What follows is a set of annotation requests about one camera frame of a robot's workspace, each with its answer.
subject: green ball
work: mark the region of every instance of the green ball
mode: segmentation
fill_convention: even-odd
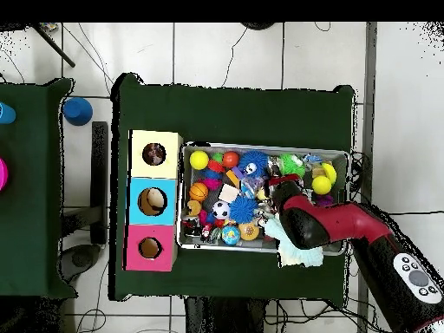
[[[217,161],[217,162],[219,162],[219,163],[222,163],[222,159],[224,158],[224,155],[222,154],[222,153],[215,153],[213,156],[212,156],[212,160],[215,160],[215,161]]]

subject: green table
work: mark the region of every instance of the green table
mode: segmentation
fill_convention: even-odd
[[[113,86],[110,220],[111,297],[188,295],[325,298],[343,305],[344,255],[322,267],[278,268],[276,254],[179,249],[172,272],[121,268],[128,129],[179,133],[185,141],[350,150],[350,86],[334,92],[143,86],[123,74]]]
[[[70,79],[46,86],[0,84],[16,121],[0,124],[10,181],[0,192],[0,295],[75,297],[57,271],[61,239],[59,107]]]

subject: orange ball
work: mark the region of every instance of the orange ball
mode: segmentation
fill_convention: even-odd
[[[222,158],[222,165],[228,168],[237,166],[239,163],[239,155],[236,152],[225,152]]]
[[[194,183],[190,187],[190,198],[203,202],[208,196],[208,188],[203,183]]]

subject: blue box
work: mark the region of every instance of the blue box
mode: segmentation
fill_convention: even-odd
[[[176,214],[177,180],[131,178],[129,186],[130,225],[174,225]],[[155,216],[147,216],[138,206],[140,193],[147,188],[158,188],[166,195],[166,208]]]

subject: yellow box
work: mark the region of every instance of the yellow box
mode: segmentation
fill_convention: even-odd
[[[179,150],[182,138],[177,133],[132,130],[131,137],[131,176],[135,178],[177,179],[179,167]],[[158,143],[160,151],[165,148],[163,161],[157,166],[149,165],[145,160],[153,151],[151,143]]]

